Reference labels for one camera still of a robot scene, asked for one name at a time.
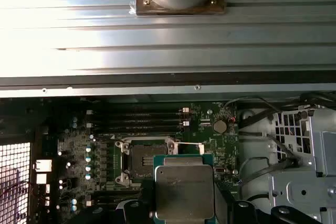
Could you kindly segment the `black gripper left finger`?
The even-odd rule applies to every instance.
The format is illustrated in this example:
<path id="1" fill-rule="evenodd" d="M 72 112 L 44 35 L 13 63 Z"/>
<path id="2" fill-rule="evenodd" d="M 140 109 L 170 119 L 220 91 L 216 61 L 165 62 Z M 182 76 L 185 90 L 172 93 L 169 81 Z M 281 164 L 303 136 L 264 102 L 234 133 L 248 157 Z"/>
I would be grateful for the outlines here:
<path id="1" fill-rule="evenodd" d="M 140 200 L 121 202 L 115 210 L 107 207 L 91 206 L 66 221 L 70 224 L 104 224 L 104 223 L 154 223 L 149 210 Z"/>

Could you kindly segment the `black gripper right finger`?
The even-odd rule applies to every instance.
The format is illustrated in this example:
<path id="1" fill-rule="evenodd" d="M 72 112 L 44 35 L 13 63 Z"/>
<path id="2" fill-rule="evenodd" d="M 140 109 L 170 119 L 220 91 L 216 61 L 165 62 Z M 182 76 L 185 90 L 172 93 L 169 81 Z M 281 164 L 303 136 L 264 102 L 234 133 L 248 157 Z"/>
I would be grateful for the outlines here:
<path id="1" fill-rule="evenodd" d="M 214 209 L 219 223 L 310 224 L 318 221 L 289 206 L 278 206 L 267 214 L 246 200 L 236 200 L 228 190 L 214 184 Z"/>

